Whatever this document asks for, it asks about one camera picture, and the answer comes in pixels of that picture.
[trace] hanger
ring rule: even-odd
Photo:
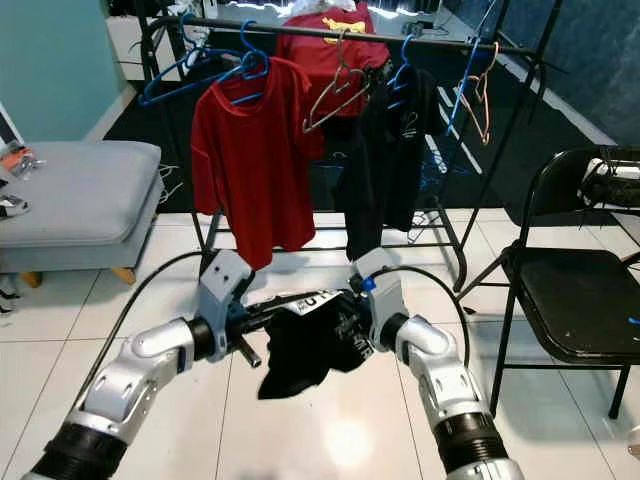
[[[215,75],[211,75],[210,77],[203,78],[202,80],[189,83],[184,87],[177,88],[167,93],[163,93],[162,95],[153,96],[153,91],[156,88],[156,86],[172,70],[177,68],[184,68],[184,66],[188,67],[190,70],[194,70],[196,68],[202,67],[203,65],[210,64],[211,62],[213,62],[213,60],[217,58],[217,55],[220,55],[222,53],[230,53],[232,55],[242,56],[242,52],[239,52],[237,50],[208,48],[208,47],[205,47],[204,45],[198,46],[195,41],[189,38],[189,36],[187,35],[184,29],[184,22],[187,18],[190,18],[190,17],[195,17],[195,15],[193,15],[192,13],[187,13],[186,15],[183,15],[180,17],[180,32],[182,34],[183,40],[186,43],[192,45],[193,48],[176,63],[167,67],[162,72],[160,72],[159,75],[157,75],[153,80],[151,80],[151,82],[149,82],[149,84],[146,87],[144,87],[142,94],[138,97],[138,103],[143,107],[148,107],[149,105],[153,105],[154,103],[161,102],[163,100],[166,100],[167,98],[174,97],[176,95],[179,95],[189,90],[193,90],[194,88],[197,88],[201,85],[209,84],[213,80],[218,78],[220,75],[222,75],[222,73],[217,73]],[[197,60],[197,58],[202,54],[204,54],[205,56],[204,60],[201,60],[199,62],[192,62],[192,59]]]
[[[309,133],[311,130],[314,130],[315,128],[319,127],[324,122],[326,122],[328,119],[330,119],[331,117],[334,117],[335,115],[337,115],[343,108],[345,108],[348,105],[351,105],[358,97],[364,95],[369,90],[370,83],[369,83],[369,77],[367,76],[367,74],[363,70],[360,70],[359,68],[351,68],[349,65],[347,65],[347,63],[344,60],[344,51],[342,50],[342,39],[343,39],[344,34],[346,32],[347,32],[346,29],[342,30],[340,32],[340,36],[338,37],[338,58],[340,59],[340,65],[338,66],[338,69],[336,70],[336,73],[333,76],[333,80],[331,81],[331,83],[329,83],[329,85],[327,85],[325,87],[325,89],[322,91],[322,93],[320,94],[320,96],[316,100],[316,103],[314,103],[313,107],[311,107],[311,111],[309,111],[308,118],[305,118],[302,121],[302,131],[304,133]],[[346,74],[347,74],[346,78],[347,79],[346,79],[344,84],[340,85],[339,84],[340,75],[343,72],[346,72]],[[313,122],[313,116],[316,113],[316,110],[318,109],[318,106],[322,103],[322,100],[324,100],[324,97],[326,97],[329,94],[329,92],[331,92],[331,91],[333,92],[334,95],[339,95],[340,93],[342,93],[346,88],[351,86],[351,80],[350,79],[353,76],[361,77],[365,81],[364,87],[362,87],[350,99],[348,99],[346,102],[344,102],[338,108],[336,108],[333,112],[328,113],[323,118],[321,118],[320,120],[318,120],[317,122],[314,123]]]
[[[247,20],[240,27],[240,40],[242,40],[242,43],[244,44],[245,47],[249,49],[249,51],[242,56],[242,61],[240,62],[240,65],[232,68],[231,70],[224,73],[222,76],[220,76],[217,79],[218,83],[222,83],[225,80],[228,80],[229,78],[237,74],[241,74],[242,78],[244,78],[245,80],[252,80],[254,78],[265,77],[269,74],[269,57],[262,50],[257,49],[253,44],[251,44],[244,36],[245,28],[247,28],[247,25],[250,25],[251,23],[256,23],[256,21]],[[264,64],[264,68],[262,69],[262,71],[258,73],[249,73],[249,70],[255,68],[256,66],[256,62],[255,62],[256,58],[259,58],[262,60]],[[251,95],[247,95],[246,97],[239,98],[237,100],[232,100],[231,103],[233,105],[237,105],[239,103],[253,100],[254,98],[258,98],[261,96],[262,96],[262,92],[257,92]]]
[[[471,50],[471,56],[469,57],[469,62],[467,63],[467,68],[465,68],[462,80],[458,84],[458,95],[456,95],[456,103],[453,106],[453,112],[451,112],[451,118],[449,119],[449,125],[447,126],[447,135],[450,135],[453,131],[453,122],[456,119],[458,108],[460,107],[460,97],[462,96],[464,87],[467,85],[467,79],[469,78],[469,72],[471,71],[471,64],[473,63],[473,59],[476,56],[476,50],[478,49],[479,43],[480,37],[476,37],[476,41],[473,44],[473,49]]]
[[[480,134],[482,145],[484,145],[485,147],[489,144],[489,140],[491,139],[491,134],[489,133],[491,118],[489,115],[489,96],[487,95],[489,72],[493,69],[493,66],[496,63],[496,59],[498,58],[498,53],[500,52],[500,44],[498,42],[495,42],[494,45],[496,49],[493,53],[493,59],[491,59],[491,63],[489,64],[487,69],[478,76],[469,75],[469,77],[467,78],[469,82],[476,82],[476,87],[473,89],[473,93],[475,94],[478,103],[482,105],[484,109],[484,128],[480,126],[480,122],[476,118],[475,113],[473,113],[471,105],[469,104],[467,97],[465,97],[464,95],[464,89],[461,85],[458,85],[458,88],[460,89],[460,102],[469,113],[471,120],[473,120],[476,130],[478,130],[478,133]]]
[[[407,35],[407,38],[405,38],[404,42],[402,43],[402,48],[400,49],[400,58],[402,58],[402,65],[400,65],[400,68],[398,68],[398,71],[396,72],[396,74],[393,76],[393,78],[391,78],[388,82],[387,82],[387,86],[391,86],[391,90],[393,92],[397,92],[398,90],[401,90],[405,87],[407,87],[409,84],[408,83],[403,83],[403,84],[398,84],[399,80],[400,80],[400,74],[402,72],[404,72],[406,69],[411,68],[411,64],[409,63],[409,58],[407,57],[407,45],[409,45],[409,42],[411,41],[411,39],[415,38],[415,35],[413,33],[410,33],[409,35]],[[400,105],[407,103],[406,100],[398,100],[395,103],[392,103],[391,105],[389,105],[387,107],[387,110],[391,110],[393,108],[399,107]]]

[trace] black cloth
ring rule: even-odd
[[[279,310],[265,327],[269,334],[269,372],[261,400],[287,398],[319,385],[330,369],[350,372],[373,353],[356,296],[344,291],[320,308],[299,316]]]
[[[425,70],[409,68],[393,91],[378,85],[358,118],[351,150],[344,160],[334,197],[344,212],[347,257],[355,260],[380,245],[383,224],[411,229],[420,190],[425,134],[439,135],[436,81]],[[406,103],[389,110],[399,100]]]

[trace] gray upholstered bench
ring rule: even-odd
[[[0,221],[0,273],[31,286],[41,272],[111,268],[127,283],[162,192],[160,149],[140,142],[46,142],[29,145],[46,165],[13,193],[31,211]]]

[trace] wall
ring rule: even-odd
[[[446,1],[449,8],[457,3]],[[463,0],[457,15],[475,27],[486,4]],[[512,0],[504,30],[535,47],[552,5]],[[565,0],[545,59],[570,72],[550,70],[551,89],[618,143],[640,144],[640,1]]]
[[[103,0],[0,0],[0,100],[27,141],[79,140],[126,86]]]

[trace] clothes rack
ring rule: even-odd
[[[136,0],[136,5],[141,5],[142,0]],[[508,8],[508,3],[509,0],[505,0],[504,4],[503,4],[503,10],[505,11],[506,14],[506,8]],[[520,95],[520,98],[518,99],[518,102],[516,104],[516,106],[514,107],[514,111],[512,114],[512,117],[509,121],[509,125],[507,127],[507,131],[504,135],[504,137],[502,138],[502,143],[500,145],[500,150],[498,151],[498,154],[496,155],[496,158],[494,159],[494,162],[492,164],[492,167],[490,169],[489,175],[487,180],[485,181],[483,188],[482,188],[482,195],[481,195],[481,199],[480,201],[484,200],[484,196],[486,195],[487,191],[488,191],[488,186],[490,183],[491,178],[493,177],[493,173],[495,172],[495,169],[497,168],[497,164],[500,160],[500,157],[502,156],[502,153],[504,151],[504,145],[506,144],[506,142],[508,141],[509,137],[511,136],[512,130],[513,130],[513,125],[515,124],[515,121],[517,119],[517,115],[519,114],[520,110],[523,107],[524,104],[524,99],[526,98],[526,93],[529,89],[529,87],[531,86],[531,83],[533,82],[533,77],[535,76],[535,69],[536,66],[538,64],[540,64],[542,62],[542,54],[544,53],[544,48],[546,47],[546,43],[548,42],[548,37],[550,36],[551,30],[553,29],[553,25],[555,24],[555,19],[557,18],[557,13],[554,14],[554,12],[556,11],[556,7],[558,6],[558,4],[562,3],[561,0],[556,0],[556,5],[554,6],[554,10],[552,11],[552,14],[550,15],[550,18],[547,22],[546,28],[545,28],[545,33],[543,34],[543,38],[540,41],[540,44],[538,46],[538,48],[536,50],[533,49],[529,49],[529,48],[522,48],[522,47],[518,47],[518,46],[514,46],[514,45],[508,45],[508,46],[501,46],[500,47],[500,51],[502,53],[506,53],[506,54],[510,54],[510,55],[516,55],[518,57],[524,58],[527,63],[529,64],[529,74],[527,76],[527,81],[525,82],[525,85],[523,85],[523,90],[522,90],[522,94]],[[500,14],[500,21],[498,22],[498,25],[496,26],[496,30],[494,33],[494,36],[498,35],[498,29],[501,28],[502,25],[502,21],[504,20],[504,15]],[[140,28],[142,31],[142,37],[141,37],[141,42],[140,42],[140,49],[141,49],[141,59],[142,59],[142,66],[143,66],[143,71],[144,71],[144,76],[145,76],[145,83],[148,83],[152,80],[152,78],[156,75],[159,74],[159,67],[158,67],[158,62],[157,59],[155,57],[155,45],[153,42],[153,34],[154,32],[156,32],[158,29],[163,28],[166,29],[167,31],[171,32],[171,30],[176,29],[176,27],[179,25],[180,23],[180,18],[179,17],[175,17],[175,16],[163,16],[163,17],[159,17],[156,18],[155,20],[153,20],[151,23],[147,22],[146,17],[140,13],[138,15],[138,21],[140,23]],[[194,26],[201,26],[201,27],[208,27],[208,28],[212,28],[212,29],[224,29],[224,30],[235,30],[235,31],[240,31],[240,28],[242,26],[242,22],[239,21],[233,21],[233,20],[224,20],[224,19],[208,19],[208,18],[197,18],[197,17],[190,17],[188,19],[186,19],[184,21],[185,25],[194,25]],[[322,30],[322,29],[313,29],[313,28],[303,28],[303,27],[290,27],[290,26],[281,26],[281,25],[266,25],[266,24],[259,24],[259,23],[252,23],[251,25],[247,26],[246,28],[247,32],[259,32],[259,33],[267,33],[267,34],[278,34],[278,35],[302,35],[302,36],[312,36],[312,37],[323,37],[323,38],[335,38],[338,39],[341,35],[343,36],[344,39],[347,40],[358,40],[358,41],[366,41],[366,42],[381,42],[381,43],[386,43],[386,44],[402,44],[406,37],[405,36],[390,36],[390,35],[376,35],[376,34],[366,34],[366,33],[354,33],[354,32],[346,32],[344,34],[341,34],[341,32],[338,31],[331,31],[331,30]],[[472,45],[466,43],[466,42],[461,42],[461,41],[449,41],[449,40],[433,40],[433,39],[415,39],[413,40],[410,45],[410,48],[412,49],[420,49],[420,48],[434,48],[434,49],[441,49],[441,50],[448,50],[448,51],[452,51],[452,52],[468,52],[471,50]],[[478,50],[480,51],[494,51],[495,50],[495,46],[491,43],[489,44],[479,44],[477,47]],[[163,106],[163,121],[164,124],[167,128],[167,130],[169,131],[169,142],[171,144],[173,153],[176,156],[178,165],[181,167],[181,171],[183,172],[183,176],[184,172],[186,171],[185,169],[185,162],[184,159],[181,157],[179,149],[177,148],[177,144],[176,144],[176,140],[175,140],[175,128],[174,126],[171,124],[171,116],[168,113],[167,110],[167,106],[164,104],[164,102],[160,102]],[[433,204],[435,205],[434,207],[430,207],[424,210],[419,210],[422,212],[429,212],[429,213],[435,213],[437,214],[437,217],[432,219],[429,224],[427,225],[420,225],[420,226],[415,226],[416,228],[426,228],[426,229],[433,229],[434,231],[438,232],[439,230],[444,230],[447,239],[445,241],[438,241],[438,242],[434,242],[434,243],[407,243],[406,245],[383,245],[383,247],[389,247],[389,248],[397,248],[397,247],[409,247],[409,248],[416,248],[416,247],[452,247],[453,252],[456,256],[456,259],[458,261],[458,265],[459,265],[459,269],[458,269],[458,276],[454,282],[453,285],[453,289],[455,291],[459,291],[462,286],[464,285],[464,282],[466,280],[466,275],[467,275],[467,261],[466,261],[466,257],[464,254],[464,245],[466,243],[466,240],[468,239],[469,236],[469,232],[471,230],[471,227],[473,226],[473,223],[477,217],[477,213],[478,210],[480,208],[480,204],[476,205],[476,208],[474,209],[474,213],[472,215],[471,220],[469,221],[469,224],[467,225],[467,230],[465,231],[465,235],[462,239],[462,241],[458,240],[458,237],[453,229],[453,226],[451,224],[451,221],[449,220],[449,217],[447,215],[446,210],[444,209],[444,207],[442,206],[442,204],[440,203],[440,196],[442,195],[443,191],[444,191],[444,187],[446,186],[446,183],[449,179],[450,176],[450,172],[454,169],[455,166],[455,156],[457,151],[460,149],[463,139],[464,139],[464,134],[465,131],[467,130],[467,126],[468,126],[468,115],[465,115],[465,119],[464,119],[464,125],[463,125],[463,129],[460,133],[460,137],[458,139],[458,141],[456,142],[456,151],[453,154],[453,158],[450,160],[449,163],[449,168],[447,171],[447,174],[445,175],[445,178],[443,180],[443,184],[442,184],[442,188],[440,189],[440,193],[438,195],[435,195],[431,200],[433,202]],[[191,179],[189,178],[185,178],[185,185],[188,186],[189,189],[191,189]],[[194,224],[194,228],[196,230],[196,234],[198,236],[198,241],[200,242],[200,246],[204,251],[208,251],[213,247],[213,243],[215,240],[215,235],[218,231],[224,231],[224,229],[219,229],[218,225],[219,225],[219,220],[220,220],[220,214],[215,214],[212,218],[211,221],[211,225],[209,227],[209,232],[207,234],[207,239],[206,241],[203,241],[202,238],[202,231],[200,229],[200,224],[198,222],[195,210],[192,210],[191,212],[191,217],[193,220],[193,224]],[[343,227],[316,227],[317,231],[323,231],[323,230],[343,230]],[[322,247],[318,247],[318,248],[303,248],[301,249],[301,251],[324,251],[324,250],[343,250],[345,247],[328,247],[328,248],[322,248]],[[282,250],[280,249],[274,249],[274,252],[282,252]]]

